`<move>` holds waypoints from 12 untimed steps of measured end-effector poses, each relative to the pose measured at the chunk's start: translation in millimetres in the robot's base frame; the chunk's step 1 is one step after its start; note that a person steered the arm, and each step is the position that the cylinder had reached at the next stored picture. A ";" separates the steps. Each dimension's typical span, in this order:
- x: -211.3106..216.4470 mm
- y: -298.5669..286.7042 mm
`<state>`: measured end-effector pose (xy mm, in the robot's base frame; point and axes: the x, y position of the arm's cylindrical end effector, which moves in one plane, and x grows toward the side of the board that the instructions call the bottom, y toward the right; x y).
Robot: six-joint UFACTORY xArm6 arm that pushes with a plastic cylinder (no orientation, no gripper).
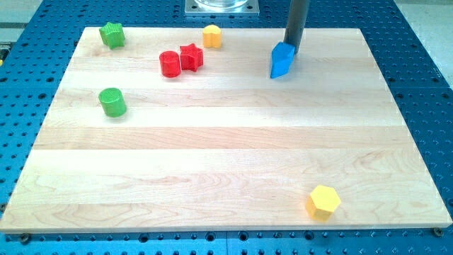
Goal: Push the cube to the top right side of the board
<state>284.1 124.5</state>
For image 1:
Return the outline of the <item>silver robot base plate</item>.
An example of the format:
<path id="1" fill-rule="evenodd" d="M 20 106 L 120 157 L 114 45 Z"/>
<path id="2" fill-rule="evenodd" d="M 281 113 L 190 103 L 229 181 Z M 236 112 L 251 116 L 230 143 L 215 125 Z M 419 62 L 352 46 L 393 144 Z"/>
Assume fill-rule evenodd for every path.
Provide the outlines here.
<path id="1" fill-rule="evenodd" d="M 186 16 L 258 16 L 258 0 L 185 0 Z"/>

